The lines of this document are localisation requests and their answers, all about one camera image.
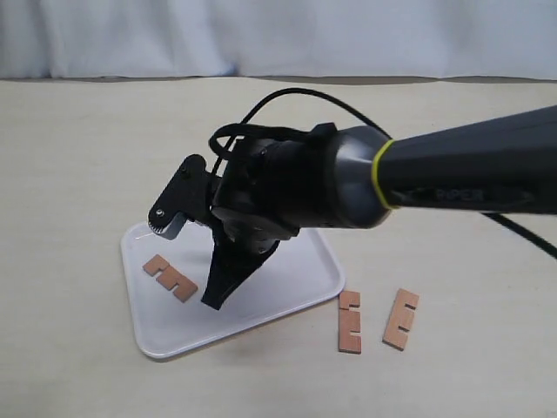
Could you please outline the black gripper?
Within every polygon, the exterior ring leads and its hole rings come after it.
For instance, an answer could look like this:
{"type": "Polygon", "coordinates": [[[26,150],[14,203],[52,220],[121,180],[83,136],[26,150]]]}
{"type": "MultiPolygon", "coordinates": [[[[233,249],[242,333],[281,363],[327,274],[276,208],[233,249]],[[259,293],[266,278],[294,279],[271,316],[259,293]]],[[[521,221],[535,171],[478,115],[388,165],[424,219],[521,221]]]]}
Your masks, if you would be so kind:
{"type": "Polygon", "coordinates": [[[211,149],[227,165],[212,199],[213,251],[201,302],[226,299],[302,228],[328,227],[328,130],[218,130],[211,149]]]}

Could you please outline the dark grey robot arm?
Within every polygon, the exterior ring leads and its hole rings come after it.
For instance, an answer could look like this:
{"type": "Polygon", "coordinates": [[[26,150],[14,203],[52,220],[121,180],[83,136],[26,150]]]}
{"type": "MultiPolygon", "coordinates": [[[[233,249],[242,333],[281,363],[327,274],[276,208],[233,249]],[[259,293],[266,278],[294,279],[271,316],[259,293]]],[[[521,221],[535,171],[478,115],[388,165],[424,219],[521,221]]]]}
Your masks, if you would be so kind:
{"type": "Polygon", "coordinates": [[[556,212],[552,106],[401,140],[370,125],[230,124],[213,151],[222,137],[238,142],[211,200],[214,309],[303,228],[369,229],[400,207],[556,212]]]}

